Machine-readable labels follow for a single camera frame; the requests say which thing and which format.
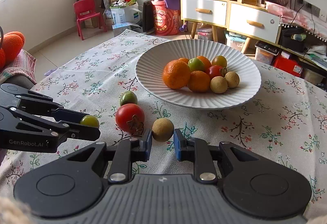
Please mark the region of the large red tomato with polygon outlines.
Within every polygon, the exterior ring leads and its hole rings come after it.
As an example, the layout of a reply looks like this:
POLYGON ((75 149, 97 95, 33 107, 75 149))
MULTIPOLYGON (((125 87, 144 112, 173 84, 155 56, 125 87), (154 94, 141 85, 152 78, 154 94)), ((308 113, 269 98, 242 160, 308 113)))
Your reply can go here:
POLYGON ((137 104, 125 104, 118 108, 115 122, 122 131, 139 136, 144 131, 145 114, 137 104))

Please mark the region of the wooden shelf cabinet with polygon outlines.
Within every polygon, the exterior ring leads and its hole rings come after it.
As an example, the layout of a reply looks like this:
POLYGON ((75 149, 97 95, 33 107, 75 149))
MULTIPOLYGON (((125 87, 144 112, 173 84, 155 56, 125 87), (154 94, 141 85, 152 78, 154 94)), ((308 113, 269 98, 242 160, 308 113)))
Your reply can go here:
POLYGON ((246 37, 242 52, 250 41, 258 40, 276 46, 280 36, 280 17, 265 8, 237 0, 180 0, 181 19, 193 39, 201 24, 212 28, 213 40, 218 42, 222 31, 246 37))

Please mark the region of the floral tablecloth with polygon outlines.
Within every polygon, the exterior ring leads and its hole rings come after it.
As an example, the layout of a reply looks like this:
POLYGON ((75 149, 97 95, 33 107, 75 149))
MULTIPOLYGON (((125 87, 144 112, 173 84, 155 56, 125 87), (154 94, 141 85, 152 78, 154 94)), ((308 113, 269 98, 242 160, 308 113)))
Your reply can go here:
MULTIPOLYGON (((220 110, 174 105, 135 74, 139 57, 164 42, 126 30, 30 89, 97 117, 100 137, 64 136, 54 153, 1 148, 1 223, 326 223, 326 92, 253 61, 262 82, 248 102, 220 110), (116 125, 126 91, 138 98, 144 131, 167 118, 186 139, 218 146, 217 183, 193 179, 193 163, 176 158, 174 134, 152 138, 150 158, 132 164, 131 181, 108 182, 107 147, 143 135, 116 125)), ((239 86, 224 56, 195 58, 210 79, 226 79, 227 91, 239 86)))

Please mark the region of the brown longan fruit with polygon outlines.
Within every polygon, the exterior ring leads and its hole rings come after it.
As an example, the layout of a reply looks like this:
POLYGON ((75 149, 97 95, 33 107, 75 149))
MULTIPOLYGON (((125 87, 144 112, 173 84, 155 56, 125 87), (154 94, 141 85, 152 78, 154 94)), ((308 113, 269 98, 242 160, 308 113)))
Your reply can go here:
POLYGON ((224 77, 216 76, 211 79, 210 88, 215 94, 222 94, 227 91, 228 83, 224 77))
POLYGON ((157 119, 152 126, 152 136, 158 142, 168 141, 174 133, 174 125, 167 118, 157 119))

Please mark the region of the red printed bucket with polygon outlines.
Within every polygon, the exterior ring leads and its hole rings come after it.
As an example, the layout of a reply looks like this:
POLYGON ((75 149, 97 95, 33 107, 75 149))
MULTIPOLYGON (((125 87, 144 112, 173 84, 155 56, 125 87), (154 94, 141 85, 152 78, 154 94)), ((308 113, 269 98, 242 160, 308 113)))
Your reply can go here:
POLYGON ((155 34, 159 36, 174 36, 180 32, 180 10, 166 7, 164 1, 151 1, 155 34))

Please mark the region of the pink cloth on cabinet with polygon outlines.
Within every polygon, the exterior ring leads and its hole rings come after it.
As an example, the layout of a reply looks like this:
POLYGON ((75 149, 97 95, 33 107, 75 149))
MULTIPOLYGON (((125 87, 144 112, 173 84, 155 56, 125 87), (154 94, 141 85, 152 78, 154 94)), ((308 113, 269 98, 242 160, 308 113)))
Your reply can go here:
POLYGON ((318 17, 311 16, 303 10, 296 12, 272 2, 266 2, 266 9, 270 14, 279 16, 282 24, 300 26, 326 42, 326 22, 318 17))

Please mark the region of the white ribbed plate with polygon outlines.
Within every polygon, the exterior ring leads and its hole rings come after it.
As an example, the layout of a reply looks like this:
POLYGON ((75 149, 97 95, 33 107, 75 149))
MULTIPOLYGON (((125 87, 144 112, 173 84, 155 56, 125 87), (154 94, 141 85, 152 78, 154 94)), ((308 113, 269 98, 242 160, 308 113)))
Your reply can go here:
POLYGON ((155 97, 174 105, 203 110, 242 105, 257 94, 262 82, 260 71, 250 58, 224 44, 201 39, 181 39, 156 45, 139 57, 135 74, 141 86, 155 97), (212 60, 219 55, 227 59, 227 69, 240 77, 239 86, 224 94, 194 93, 186 87, 173 90, 162 80, 164 67, 172 60, 197 56, 212 60))

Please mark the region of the large orange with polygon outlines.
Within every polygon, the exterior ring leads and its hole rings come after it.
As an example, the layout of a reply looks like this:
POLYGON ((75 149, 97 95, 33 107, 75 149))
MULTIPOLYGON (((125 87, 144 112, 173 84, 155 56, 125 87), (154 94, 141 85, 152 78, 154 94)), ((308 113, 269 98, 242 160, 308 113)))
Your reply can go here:
POLYGON ((162 74, 164 84, 171 89, 180 89, 188 84, 191 77, 189 66, 180 60, 172 60, 165 65, 162 74))

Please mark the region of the green tomato in plate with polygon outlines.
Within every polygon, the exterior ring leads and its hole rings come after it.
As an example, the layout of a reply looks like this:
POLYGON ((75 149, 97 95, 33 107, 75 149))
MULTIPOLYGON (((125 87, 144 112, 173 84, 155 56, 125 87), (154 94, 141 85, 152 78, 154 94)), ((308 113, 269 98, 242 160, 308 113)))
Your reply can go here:
POLYGON ((205 65, 203 61, 201 61, 198 58, 192 58, 188 61, 188 66, 190 71, 204 71, 205 70, 205 65))

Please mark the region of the red child chair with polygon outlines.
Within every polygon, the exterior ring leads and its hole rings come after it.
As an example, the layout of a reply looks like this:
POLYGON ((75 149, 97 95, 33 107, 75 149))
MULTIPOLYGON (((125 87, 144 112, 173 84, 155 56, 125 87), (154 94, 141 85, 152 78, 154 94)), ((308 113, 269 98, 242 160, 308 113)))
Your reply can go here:
POLYGON ((73 7, 76 14, 78 35, 82 41, 84 40, 84 36, 81 23, 86 20, 97 18, 99 21, 99 28, 103 28, 104 32, 107 32, 103 15, 100 12, 95 11, 95 0, 79 0, 73 4, 73 7))

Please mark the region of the small orange in plate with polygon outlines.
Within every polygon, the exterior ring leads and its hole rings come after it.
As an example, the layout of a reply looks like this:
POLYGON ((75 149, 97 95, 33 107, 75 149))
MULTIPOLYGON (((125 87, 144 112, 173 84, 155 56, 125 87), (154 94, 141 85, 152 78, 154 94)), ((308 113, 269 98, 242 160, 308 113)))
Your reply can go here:
POLYGON ((193 92, 205 93, 209 90, 210 81, 211 79, 207 73, 203 71, 193 71, 191 72, 187 87, 193 92))

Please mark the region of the green lime fruit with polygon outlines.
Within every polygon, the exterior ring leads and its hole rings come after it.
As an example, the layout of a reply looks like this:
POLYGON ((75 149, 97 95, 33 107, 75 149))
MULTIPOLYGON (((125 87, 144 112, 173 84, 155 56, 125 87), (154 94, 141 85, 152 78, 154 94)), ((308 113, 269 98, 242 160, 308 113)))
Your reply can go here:
POLYGON ((126 104, 137 104, 138 98, 132 91, 126 91, 123 92, 123 94, 120 97, 119 104, 120 106, 126 105, 126 104))

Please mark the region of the small green tomato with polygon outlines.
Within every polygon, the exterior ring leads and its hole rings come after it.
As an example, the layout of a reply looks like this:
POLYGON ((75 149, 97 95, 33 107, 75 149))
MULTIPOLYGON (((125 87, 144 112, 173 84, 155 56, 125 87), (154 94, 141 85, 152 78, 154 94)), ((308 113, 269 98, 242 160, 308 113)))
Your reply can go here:
POLYGON ((100 126, 97 117, 95 117, 93 115, 84 116, 81 119, 80 124, 85 125, 85 126, 91 126, 91 127, 94 127, 94 128, 99 128, 99 126, 100 126))

